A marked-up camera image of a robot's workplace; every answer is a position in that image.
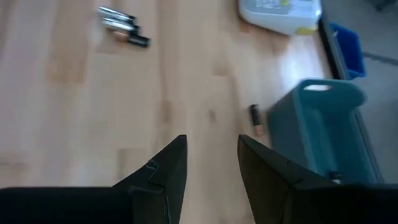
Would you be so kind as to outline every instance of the yellow label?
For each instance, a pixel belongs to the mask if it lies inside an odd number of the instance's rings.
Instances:
[[[312,35],[318,30],[318,26],[313,27],[299,27],[295,31],[298,35]]]

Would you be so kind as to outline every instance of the blue bin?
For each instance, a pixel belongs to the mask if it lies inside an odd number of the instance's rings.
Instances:
[[[335,38],[348,69],[348,78],[352,80],[356,77],[364,77],[366,72],[358,35],[335,23],[331,23],[330,27],[336,33]]]
[[[314,85],[328,89],[307,89]],[[272,148],[324,177],[337,172],[343,183],[376,183],[354,121],[364,102],[363,92],[349,81],[304,80],[267,114]]]

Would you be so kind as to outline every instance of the wooden floor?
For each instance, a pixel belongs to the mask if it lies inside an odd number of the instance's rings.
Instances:
[[[137,16],[152,46],[115,43],[100,5]],[[110,186],[187,134],[181,222],[252,223],[247,107],[329,76],[318,35],[248,25],[235,0],[0,0],[0,186]]]

